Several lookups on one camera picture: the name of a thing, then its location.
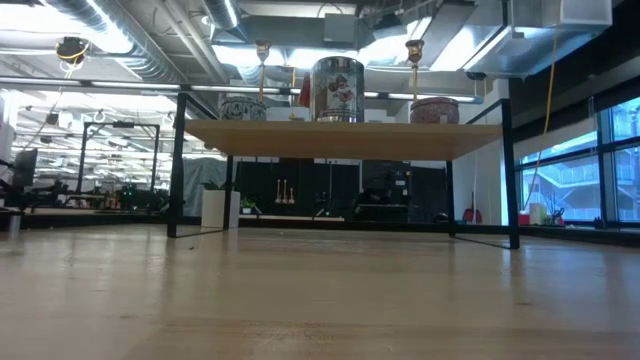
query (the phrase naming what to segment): potted plant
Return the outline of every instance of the potted plant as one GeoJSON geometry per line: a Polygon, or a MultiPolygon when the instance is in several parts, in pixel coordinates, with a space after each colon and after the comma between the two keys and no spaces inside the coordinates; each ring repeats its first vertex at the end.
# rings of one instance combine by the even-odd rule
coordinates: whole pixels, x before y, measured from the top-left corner
{"type": "Polygon", "coordinates": [[[248,198],[244,198],[240,202],[240,208],[242,208],[242,213],[243,214],[251,214],[251,211],[253,210],[253,208],[255,206],[256,206],[255,201],[253,201],[251,199],[248,199],[248,198]]]}
{"type": "MultiPolygon", "coordinates": [[[[218,185],[213,181],[202,183],[202,227],[222,228],[224,225],[224,190],[226,184],[218,185]]],[[[229,205],[229,227],[238,227],[240,213],[240,193],[231,185],[231,204],[229,205]]]]}

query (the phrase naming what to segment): wooden shelf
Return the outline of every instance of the wooden shelf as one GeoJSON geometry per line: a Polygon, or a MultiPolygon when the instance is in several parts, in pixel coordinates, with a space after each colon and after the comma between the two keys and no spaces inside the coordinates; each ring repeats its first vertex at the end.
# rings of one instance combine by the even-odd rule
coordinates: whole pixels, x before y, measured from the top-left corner
{"type": "Polygon", "coordinates": [[[186,131],[235,156],[453,160],[502,136],[499,125],[188,120],[186,131]]]}

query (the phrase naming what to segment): glass window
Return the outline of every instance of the glass window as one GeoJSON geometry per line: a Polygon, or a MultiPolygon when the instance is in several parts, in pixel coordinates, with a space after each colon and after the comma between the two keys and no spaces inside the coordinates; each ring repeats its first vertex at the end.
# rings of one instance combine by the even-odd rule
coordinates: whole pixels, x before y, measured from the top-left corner
{"type": "MultiPolygon", "coordinates": [[[[534,172],[535,169],[523,171],[523,202],[529,196],[534,172]]],[[[531,203],[546,205],[548,213],[564,209],[565,220],[591,221],[601,216],[597,156],[541,166],[529,200],[531,203]]]]}
{"type": "Polygon", "coordinates": [[[624,140],[640,136],[640,98],[611,108],[613,117],[613,139],[624,140]]]}
{"type": "MultiPolygon", "coordinates": [[[[562,144],[552,146],[548,149],[542,150],[540,155],[541,159],[546,159],[558,155],[568,154],[577,150],[588,149],[595,147],[598,144],[598,135],[595,131],[578,136],[577,138],[565,141],[562,144]]],[[[521,159],[523,164],[536,162],[538,160],[538,153],[527,155],[521,159]]]]}
{"type": "Polygon", "coordinates": [[[619,150],[615,156],[618,219],[640,221],[640,147],[619,150]]]}

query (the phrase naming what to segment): red object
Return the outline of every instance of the red object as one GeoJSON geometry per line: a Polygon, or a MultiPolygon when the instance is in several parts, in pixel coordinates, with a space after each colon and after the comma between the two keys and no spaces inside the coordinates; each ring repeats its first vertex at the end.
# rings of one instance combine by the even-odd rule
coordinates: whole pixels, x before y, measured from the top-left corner
{"type": "Polygon", "coordinates": [[[518,215],[518,224],[520,224],[520,225],[529,225],[530,221],[531,221],[531,217],[529,216],[529,214],[519,214],[518,215]]]}
{"type": "Polygon", "coordinates": [[[468,208],[464,211],[462,215],[462,220],[472,223],[473,222],[473,210],[476,212],[476,224],[482,224],[482,214],[480,214],[480,210],[476,209],[473,203],[473,192],[471,193],[471,208],[468,208]]]}
{"type": "Polygon", "coordinates": [[[311,106],[311,75],[309,73],[304,74],[300,97],[298,97],[298,105],[306,108],[311,106]]]}

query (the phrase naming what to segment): decorative tin can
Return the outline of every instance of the decorative tin can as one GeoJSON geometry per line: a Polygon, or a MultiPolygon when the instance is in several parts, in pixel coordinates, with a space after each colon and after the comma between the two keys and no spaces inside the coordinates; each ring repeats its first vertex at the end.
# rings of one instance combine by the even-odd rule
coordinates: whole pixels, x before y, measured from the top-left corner
{"type": "Polygon", "coordinates": [[[422,99],[411,105],[411,123],[413,124],[458,124],[460,112],[458,102],[437,97],[422,99]]]}
{"type": "Polygon", "coordinates": [[[311,120],[364,122],[364,65],[333,56],[318,60],[311,75],[311,120]]]}
{"type": "Polygon", "coordinates": [[[267,120],[267,105],[248,96],[233,96],[224,99],[220,106],[223,120],[267,120]]]}

